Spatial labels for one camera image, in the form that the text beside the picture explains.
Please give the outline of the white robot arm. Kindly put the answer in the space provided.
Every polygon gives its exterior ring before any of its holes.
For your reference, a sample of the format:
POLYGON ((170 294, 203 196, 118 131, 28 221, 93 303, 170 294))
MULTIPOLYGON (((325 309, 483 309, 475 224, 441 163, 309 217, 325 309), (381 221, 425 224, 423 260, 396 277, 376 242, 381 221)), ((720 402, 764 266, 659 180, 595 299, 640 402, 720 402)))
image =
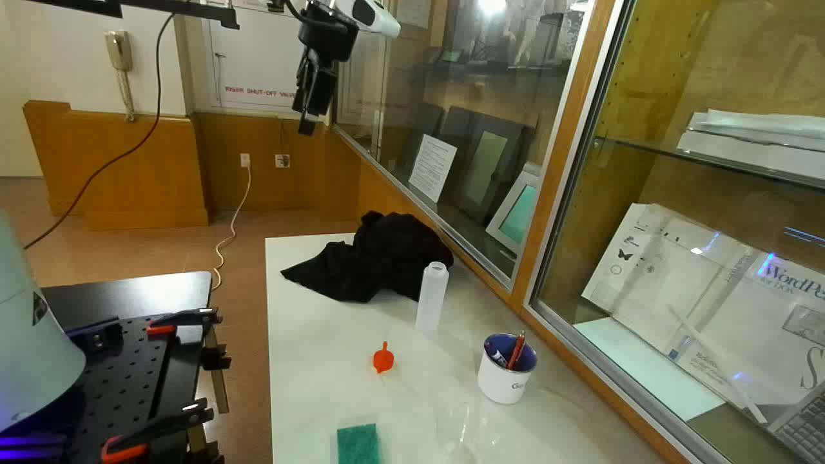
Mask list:
MULTIPOLYGON (((306 0, 301 10, 284 0, 301 23, 305 45, 296 95, 300 131, 309 134, 327 113, 337 64, 351 59, 360 32, 400 36, 400 20, 381 0, 306 0)), ((0 431, 7 431, 56 398, 82 373, 86 353, 70 346, 42 287, 34 281, 24 245, 7 214, 0 214, 0 431)))

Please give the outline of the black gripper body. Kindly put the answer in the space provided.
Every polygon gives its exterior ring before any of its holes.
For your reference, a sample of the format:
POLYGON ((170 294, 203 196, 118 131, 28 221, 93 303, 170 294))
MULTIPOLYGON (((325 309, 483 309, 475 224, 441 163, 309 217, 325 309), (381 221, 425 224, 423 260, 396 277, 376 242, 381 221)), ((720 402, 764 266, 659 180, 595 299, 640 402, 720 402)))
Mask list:
POLYGON ((358 29, 337 14, 306 5, 300 14, 300 42, 305 51, 296 69, 296 95, 292 108, 300 113, 300 131, 313 134, 327 113, 337 87, 337 64, 353 51, 358 29))

